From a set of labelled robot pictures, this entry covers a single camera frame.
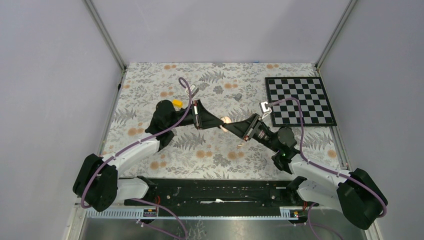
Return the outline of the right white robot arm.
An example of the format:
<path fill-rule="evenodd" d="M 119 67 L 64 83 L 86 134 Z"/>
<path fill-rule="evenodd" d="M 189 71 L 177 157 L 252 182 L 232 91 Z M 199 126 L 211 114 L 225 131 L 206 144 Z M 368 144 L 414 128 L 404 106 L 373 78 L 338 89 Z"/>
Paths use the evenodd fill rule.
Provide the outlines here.
<path fill-rule="evenodd" d="M 295 177 L 286 193 L 291 205 L 305 201 L 332 208 L 362 230 L 387 213 L 387 198 L 365 170 L 349 171 L 307 160 L 296 148 L 298 142 L 291 128 L 273 132 L 257 114 L 220 128 L 246 142 L 256 140 L 275 153 L 271 157 L 274 165 Z"/>

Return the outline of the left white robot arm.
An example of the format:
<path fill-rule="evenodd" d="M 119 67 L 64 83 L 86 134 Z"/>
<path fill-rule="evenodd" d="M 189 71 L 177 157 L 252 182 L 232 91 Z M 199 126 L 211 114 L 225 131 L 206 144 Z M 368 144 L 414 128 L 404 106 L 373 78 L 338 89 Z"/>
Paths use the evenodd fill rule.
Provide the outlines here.
<path fill-rule="evenodd" d="M 194 125 L 198 130 L 219 128 L 225 122 L 205 110 L 200 100 L 190 101 L 187 108 L 176 110 L 169 100 L 157 103 L 149 127 L 140 139 L 106 158 L 88 155 L 79 170 L 72 191 L 81 198 L 80 205 L 106 210 L 117 200 L 136 198 L 148 206 L 155 192 L 140 179 L 120 180 L 120 176 L 143 160 L 165 148 L 173 139 L 173 128 Z"/>

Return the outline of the pink earbud charging case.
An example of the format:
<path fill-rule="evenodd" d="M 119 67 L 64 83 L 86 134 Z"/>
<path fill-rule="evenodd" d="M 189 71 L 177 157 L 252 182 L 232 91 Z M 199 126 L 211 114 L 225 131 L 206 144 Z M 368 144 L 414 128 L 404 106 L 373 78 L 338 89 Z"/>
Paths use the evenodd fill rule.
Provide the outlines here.
<path fill-rule="evenodd" d="M 228 116 L 223 116 L 220 118 L 220 120 L 224 123 L 224 124 L 230 124 L 232 123 L 232 120 L 228 117 Z M 227 133 L 228 130 L 225 128 L 224 125 L 220 125 L 219 128 L 224 132 Z"/>

